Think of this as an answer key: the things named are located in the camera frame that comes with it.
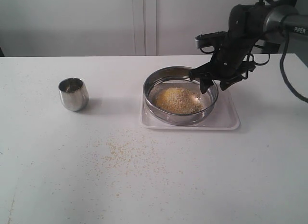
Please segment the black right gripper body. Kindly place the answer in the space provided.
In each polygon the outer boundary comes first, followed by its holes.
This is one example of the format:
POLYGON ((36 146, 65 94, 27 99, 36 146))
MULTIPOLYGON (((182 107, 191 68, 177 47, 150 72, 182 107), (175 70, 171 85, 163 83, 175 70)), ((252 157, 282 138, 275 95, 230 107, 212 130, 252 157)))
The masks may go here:
POLYGON ((255 64, 244 59, 250 56, 254 44, 255 39, 227 32, 220 49, 212 53, 208 63, 190 70, 189 78, 193 80, 204 77, 221 81, 238 74, 248 76, 248 72, 255 70, 255 64))

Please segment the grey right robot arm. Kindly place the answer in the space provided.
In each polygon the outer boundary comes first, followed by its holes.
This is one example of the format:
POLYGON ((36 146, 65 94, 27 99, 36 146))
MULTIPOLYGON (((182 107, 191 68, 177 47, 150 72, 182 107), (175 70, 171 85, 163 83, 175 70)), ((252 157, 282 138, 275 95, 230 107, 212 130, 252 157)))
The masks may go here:
POLYGON ((236 5, 229 16, 229 30, 199 35, 198 49, 213 47, 210 61, 189 72, 190 80, 200 80, 205 93, 214 81, 225 90, 248 78, 258 65, 251 54, 259 40, 280 44, 289 38, 307 37, 308 17, 290 5, 258 0, 252 5, 236 5))

